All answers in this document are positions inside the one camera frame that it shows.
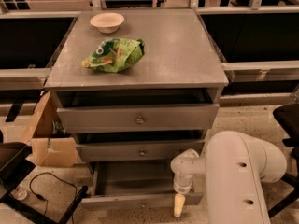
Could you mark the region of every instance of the bowl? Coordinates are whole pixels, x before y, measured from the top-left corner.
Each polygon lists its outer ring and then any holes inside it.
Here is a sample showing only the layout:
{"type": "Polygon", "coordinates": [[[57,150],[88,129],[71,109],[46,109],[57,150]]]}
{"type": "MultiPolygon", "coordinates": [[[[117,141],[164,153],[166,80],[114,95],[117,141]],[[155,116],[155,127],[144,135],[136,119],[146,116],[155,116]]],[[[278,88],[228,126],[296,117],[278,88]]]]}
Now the bowl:
{"type": "Polygon", "coordinates": [[[101,33],[111,34],[116,32],[123,23],[124,17],[118,13],[101,13],[91,18],[91,25],[101,33]]]}

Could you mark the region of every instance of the drawer knob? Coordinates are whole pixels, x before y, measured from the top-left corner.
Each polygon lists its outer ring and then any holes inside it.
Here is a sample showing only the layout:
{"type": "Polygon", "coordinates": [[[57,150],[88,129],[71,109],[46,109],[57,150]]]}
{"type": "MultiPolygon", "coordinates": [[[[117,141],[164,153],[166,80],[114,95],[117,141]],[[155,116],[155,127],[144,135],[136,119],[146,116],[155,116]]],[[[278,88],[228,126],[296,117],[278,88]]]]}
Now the drawer knob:
{"type": "Polygon", "coordinates": [[[136,119],[136,124],[141,125],[141,124],[143,124],[143,123],[144,123],[143,118],[142,118],[141,116],[138,116],[137,119],[136,119]]]}
{"type": "Polygon", "coordinates": [[[140,152],[139,152],[139,156],[140,156],[140,157],[144,157],[144,156],[146,156],[146,152],[145,152],[145,150],[141,149],[140,152]]]}

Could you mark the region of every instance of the wire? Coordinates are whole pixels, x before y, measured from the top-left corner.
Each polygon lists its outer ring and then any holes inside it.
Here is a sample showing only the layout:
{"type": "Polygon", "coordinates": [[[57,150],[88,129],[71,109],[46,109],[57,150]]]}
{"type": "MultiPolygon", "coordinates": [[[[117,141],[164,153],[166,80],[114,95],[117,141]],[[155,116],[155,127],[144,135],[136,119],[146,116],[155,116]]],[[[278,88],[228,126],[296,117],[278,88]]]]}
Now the wire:
{"type": "MultiPolygon", "coordinates": [[[[39,176],[41,176],[41,175],[52,175],[52,176],[55,177],[57,180],[59,180],[59,181],[65,183],[65,184],[67,184],[67,185],[69,185],[69,186],[74,187],[74,188],[75,188],[75,197],[74,197],[74,201],[75,201],[76,196],[77,196],[77,191],[78,191],[78,190],[77,190],[77,187],[76,187],[74,184],[69,183],[69,182],[66,182],[66,181],[62,180],[61,178],[59,178],[58,176],[56,176],[56,175],[54,175],[54,174],[52,174],[52,173],[50,173],[50,172],[44,172],[44,173],[41,173],[41,174],[39,174],[39,175],[36,175],[35,177],[33,177],[33,178],[31,179],[31,181],[30,181],[30,183],[29,183],[29,189],[30,189],[31,192],[37,197],[37,199],[39,199],[39,200],[41,200],[41,201],[46,201],[46,207],[45,207],[45,211],[44,211],[44,216],[45,216],[46,213],[47,213],[48,202],[49,202],[49,201],[48,201],[47,199],[45,199],[42,195],[40,195],[40,194],[34,192],[33,189],[32,189],[32,183],[33,183],[33,181],[36,180],[36,179],[37,179],[39,176]]],[[[73,224],[75,223],[75,222],[74,222],[74,216],[73,216],[73,215],[72,215],[72,223],[73,223],[73,224]]]]}

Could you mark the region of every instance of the countertop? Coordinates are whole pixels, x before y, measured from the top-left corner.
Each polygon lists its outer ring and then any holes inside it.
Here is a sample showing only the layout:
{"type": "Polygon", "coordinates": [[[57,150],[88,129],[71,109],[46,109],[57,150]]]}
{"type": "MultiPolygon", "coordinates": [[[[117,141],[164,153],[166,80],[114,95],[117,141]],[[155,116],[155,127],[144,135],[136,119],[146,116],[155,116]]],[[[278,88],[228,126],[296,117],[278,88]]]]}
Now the countertop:
{"type": "Polygon", "coordinates": [[[102,11],[81,12],[46,83],[50,91],[224,87],[228,80],[206,32],[191,9],[118,10],[125,18],[113,34],[90,25],[102,11]],[[141,38],[144,57],[132,68],[108,74],[82,67],[103,40],[141,38]]]}

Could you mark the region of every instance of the green chip bag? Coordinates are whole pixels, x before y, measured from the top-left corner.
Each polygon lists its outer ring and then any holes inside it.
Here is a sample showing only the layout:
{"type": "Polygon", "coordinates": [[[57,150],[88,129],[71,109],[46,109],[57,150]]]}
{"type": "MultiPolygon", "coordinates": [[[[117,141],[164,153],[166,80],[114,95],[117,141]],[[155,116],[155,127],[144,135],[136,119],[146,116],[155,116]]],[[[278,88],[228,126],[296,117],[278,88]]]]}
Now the green chip bag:
{"type": "Polygon", "coordinates": [[[97,71],[117,73],[135,65],[143,55],[142,40],[111,38],[103,41],[81,65],[97,71]]]}

